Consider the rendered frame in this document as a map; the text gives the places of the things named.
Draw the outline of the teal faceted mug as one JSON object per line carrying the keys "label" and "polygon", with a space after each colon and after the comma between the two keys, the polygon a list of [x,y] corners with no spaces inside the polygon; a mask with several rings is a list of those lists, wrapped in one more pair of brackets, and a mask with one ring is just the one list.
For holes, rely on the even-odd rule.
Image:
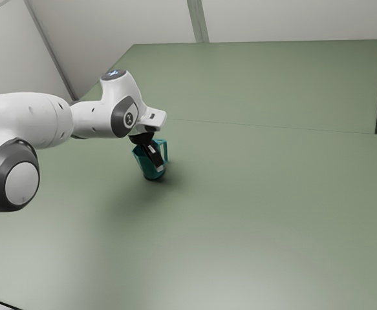
{"label": "teal faceted mug", "polygon": [[160,153],[164,160],[164,170],[161,172],[157,172],[154,168],[151,160],[147,157],[146,153],[144,152],[142,145],[137,145],[132,150],[133,156],[135,157],[144,178],[147,180],[158,180],[160,179],[165,171],[165,165],[168,163],[168,151],[167,151],[167,141],[165,139],[153,139],[151,142],[155,142],[158,144]]}

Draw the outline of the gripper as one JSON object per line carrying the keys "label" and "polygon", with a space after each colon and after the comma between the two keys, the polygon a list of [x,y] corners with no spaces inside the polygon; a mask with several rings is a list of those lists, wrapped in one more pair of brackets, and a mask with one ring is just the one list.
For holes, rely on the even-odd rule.
{"label": "gripper", "polygon": [[160,153],[157,143],[151,142],[155,135],[156,129],[154,127],[145,127],[146,132],[128,135],[131,143],[134,145],[142,145],[147,157],[151,160],[157,172],[164,170],[164,160]]}

